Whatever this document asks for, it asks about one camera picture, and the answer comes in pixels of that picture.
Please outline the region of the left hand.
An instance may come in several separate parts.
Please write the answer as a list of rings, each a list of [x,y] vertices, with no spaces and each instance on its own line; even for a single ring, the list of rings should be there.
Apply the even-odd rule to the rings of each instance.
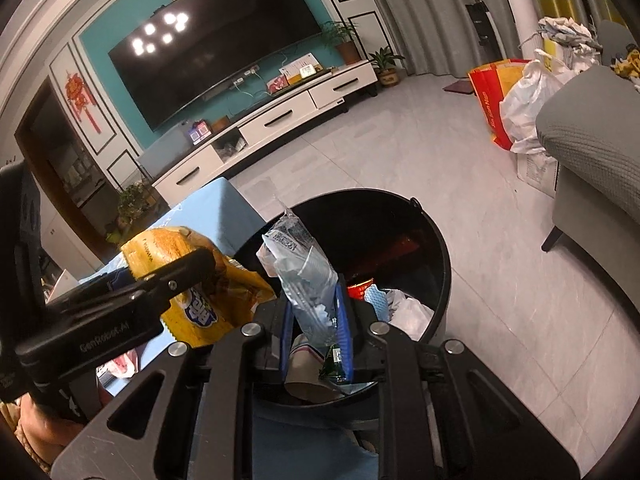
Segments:
[[[85,425],[43,411],[26,393],[13,402],[1,403],[1,415],[26,453],[45,474]]]

